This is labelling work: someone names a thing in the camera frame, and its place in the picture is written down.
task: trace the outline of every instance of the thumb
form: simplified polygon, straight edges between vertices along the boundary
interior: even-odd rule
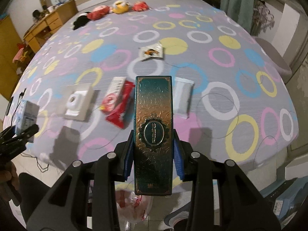
[[[12,179],[12,175],[9,171],[0,171],[0,183],[7,182]]]

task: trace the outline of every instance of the oval emblem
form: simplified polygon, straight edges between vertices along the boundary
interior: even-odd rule
[[[164,127],[158,121],[149,121],[144,128],[143,136],[147,144],[157,146],[164,139]]]

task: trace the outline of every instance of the gray stool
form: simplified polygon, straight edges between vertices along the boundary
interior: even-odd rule
[[[269,56],[269,58],[272,59],[272,61],[274,62],[272,66],[280,74],[283,82],[286,83],[292,76],[292,70],[290,69],[289,65],[281,57],[281,55],[274,48],[274,46],[271,45],[268,41],[258,37],[256,37],[255,40],[261,46],[261,48],[263,48],[263,50]]]

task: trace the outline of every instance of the tissue pack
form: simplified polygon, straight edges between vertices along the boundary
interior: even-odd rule
[[[134,115],[135,194],[172,194],[171,76],[137,76]]]
[[[39,112],[39,106],[27,100],[21,100],[16,111],[15,134],[20,135],[28,127],[36,124]],[[34,136],[28,139],[28,142],[34,142]]]

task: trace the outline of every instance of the green and gold box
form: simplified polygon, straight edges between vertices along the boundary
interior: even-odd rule
[[[172,194],[171,76],[137,76],[134,116],[135,194]]]

